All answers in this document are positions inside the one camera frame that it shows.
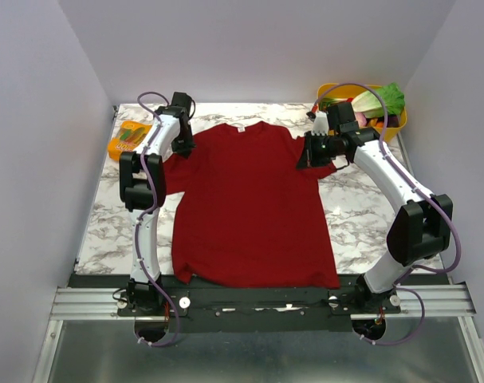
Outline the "red t-shirt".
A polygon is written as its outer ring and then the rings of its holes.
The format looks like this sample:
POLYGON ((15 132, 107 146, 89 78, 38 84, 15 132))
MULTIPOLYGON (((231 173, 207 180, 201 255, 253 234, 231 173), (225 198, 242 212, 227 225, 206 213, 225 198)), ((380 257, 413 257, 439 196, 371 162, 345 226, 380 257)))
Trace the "red t-shirt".
POLYGON ((339 287, 319 192, 336 167, 298 168, 304 142, 264 121, 220 124, 195 135, 188 157, 164 162, 167 192, 182 196, 171 243, 178 280, 339 287))

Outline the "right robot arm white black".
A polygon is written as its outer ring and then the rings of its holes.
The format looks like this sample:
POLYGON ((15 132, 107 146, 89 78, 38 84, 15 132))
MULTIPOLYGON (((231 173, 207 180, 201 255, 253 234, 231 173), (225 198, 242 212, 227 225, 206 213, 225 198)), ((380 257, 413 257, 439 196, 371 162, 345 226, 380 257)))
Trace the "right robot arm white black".
POLYGON ((395 159, 380 134, 361 128, 347 101, 326 111, 310 111, 312 130, 297 168, 323 168, 338 156, 364 171, 391 204, 395 218, 386 237, 386 251, 377 263, 356 281, 350 303, 369 313, 394 290, 395 283, 450 245, 453 203, 447 195, 436 195, 415 180, 395 159))

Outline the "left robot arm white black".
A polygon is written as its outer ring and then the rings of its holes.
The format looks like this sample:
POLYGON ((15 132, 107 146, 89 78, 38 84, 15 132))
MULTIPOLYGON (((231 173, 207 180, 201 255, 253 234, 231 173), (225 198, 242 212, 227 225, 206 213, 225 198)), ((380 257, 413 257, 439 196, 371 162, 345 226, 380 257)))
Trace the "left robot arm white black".
POLYGON ((163 155, 172 150, 187 158, 195 148, 190 119, 195 101, 187 93, 175 92, 157 109, 150 109, 138 96, 140 107, 150 112, 153 122, 142 142, 122 152, 119 159, 120 199, 132 225, 132 270, 126 290, 128 303, 144 314, 157 314, 167 301, 160 285, 157 256, 159 210, 167 196, 163 155))

